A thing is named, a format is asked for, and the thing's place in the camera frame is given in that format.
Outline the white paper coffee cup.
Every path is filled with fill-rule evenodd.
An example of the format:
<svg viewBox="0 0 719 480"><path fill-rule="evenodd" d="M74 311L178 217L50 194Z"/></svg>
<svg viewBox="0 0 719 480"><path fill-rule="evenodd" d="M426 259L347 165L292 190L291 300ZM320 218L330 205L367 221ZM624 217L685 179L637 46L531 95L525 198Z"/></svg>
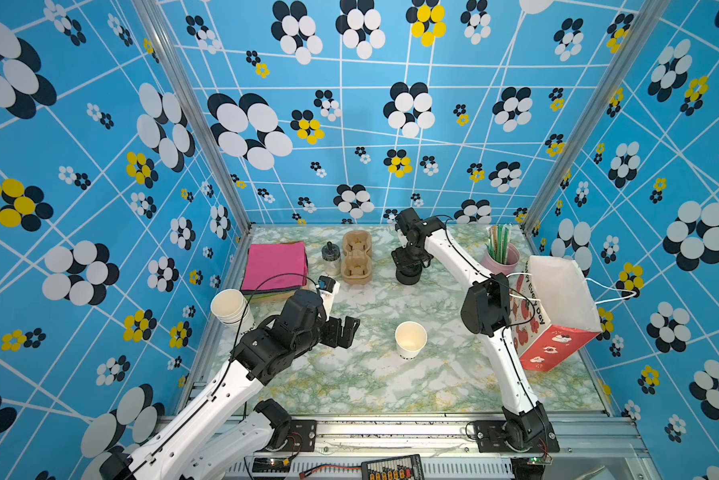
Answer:
<svg viewBox="0 0 719 480"><path fill-rule="evenodd" d="M395 345L397 354L405 360L410 360L419 355L419 352L427 345L427 329L415 321L406 321L395 330Z"/></svg>

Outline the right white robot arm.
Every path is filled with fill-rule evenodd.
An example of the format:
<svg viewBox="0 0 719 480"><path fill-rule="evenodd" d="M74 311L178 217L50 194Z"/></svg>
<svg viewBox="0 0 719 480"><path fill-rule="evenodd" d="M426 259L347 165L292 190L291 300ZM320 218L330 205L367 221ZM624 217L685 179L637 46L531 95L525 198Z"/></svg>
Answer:
<svg viewBox="0 0 719 480"><path fill-rule="evenodd" d="M433 216L419 217L407 208L395 218L401 246L391 252L395 278L415 285L433 260L439 261L465 291L461 321L487 347L487 357L501 391L505 415L503 441L519 453L539 447L543 454L559 451L557 435L543 402L533 392L511 336L509 279L481 266L451 237L447 224Z"/></svg>

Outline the white red paper gift bag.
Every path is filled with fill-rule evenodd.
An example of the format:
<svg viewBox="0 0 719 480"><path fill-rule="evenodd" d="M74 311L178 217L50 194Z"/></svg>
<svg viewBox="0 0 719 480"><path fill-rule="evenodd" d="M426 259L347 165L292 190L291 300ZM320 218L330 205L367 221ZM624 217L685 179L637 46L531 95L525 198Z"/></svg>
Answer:
<svg viewBox="0 0 719 480"><path fill-rule="evenodd" d="M509 329L527 371L556 368L601 332L593 280L577 262L532 255L509 276Z"/></svg>

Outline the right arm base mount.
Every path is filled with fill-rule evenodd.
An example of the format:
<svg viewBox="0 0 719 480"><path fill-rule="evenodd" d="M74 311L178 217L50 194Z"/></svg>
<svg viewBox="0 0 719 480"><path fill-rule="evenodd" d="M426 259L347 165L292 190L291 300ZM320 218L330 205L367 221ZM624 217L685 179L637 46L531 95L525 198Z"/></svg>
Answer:
<svg viewBox="0 0 719 480"><path fill-rule="evenodd" d="M509 435L503 429L503 421L499 420L477 420L467 422L465 426L467 439L477 443L479 453L507 453L533 455L559 453L559 438L555 432L542 433L539 438L533 440L529 446L523 448L509 445Z"/></svg>

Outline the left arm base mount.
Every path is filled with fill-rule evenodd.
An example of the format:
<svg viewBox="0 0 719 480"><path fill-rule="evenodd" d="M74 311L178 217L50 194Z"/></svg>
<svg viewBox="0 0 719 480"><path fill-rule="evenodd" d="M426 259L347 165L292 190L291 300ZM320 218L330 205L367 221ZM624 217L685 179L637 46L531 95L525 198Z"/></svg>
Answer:
<svg viewBox="0 0 719 480"><path fill-rule="evenodd" d="M317 438L318 422L309 419L292 420L287 433L277 430L273 440L258 453L287 452L293 454L298 452L313 452Z"/></svg>

